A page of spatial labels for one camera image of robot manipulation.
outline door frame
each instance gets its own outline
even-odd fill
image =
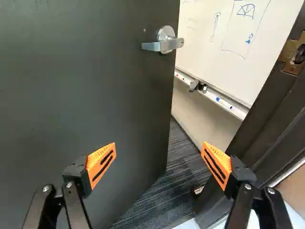
[[[287,40],[298,40],[305,30],[303,3]],[[276,184],[305,157],[305,71],[284,73],[277,61],[227,155],[237,155],[257,175],[259,187]],[[232,202],[211,177],[197,199],[194,212],[200,228],[208,228],[228,214]]]

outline brass strike plate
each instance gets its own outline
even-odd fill
[[[301,33],[301,36],[297,41],[295,40],[287,40],[283,50],[278,58],[279,61],[282,61],[285,63],[282,71],[285,73],[290,73],[293,75],[299,75],[302,69],[305,66],[305,61],[303,61],[301,64],[295,64],[294,63],[294,55],[297,51],[298,47],[300,47],[301,44],[305,44],[305,31]]]

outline orange rubber pad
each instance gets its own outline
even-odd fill
[[[224,191],[232,172],[231,158],[207,142],[203,143],[201,157]]]
[[[88,171],[91,189],[93,190],[101,177],[116,158],[115,143],[98,149],[87,157],[86,170]]]

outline whiteboard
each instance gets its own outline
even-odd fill
[[[176,67],[251,107],[304,0],[181,0]]]

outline door handle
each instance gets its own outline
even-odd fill
[[[142,43],[142,49],[167,54],[184,45],[184,38],[176,38],[175,31],[170,25],[163,26],[157,36],[158,42]]]

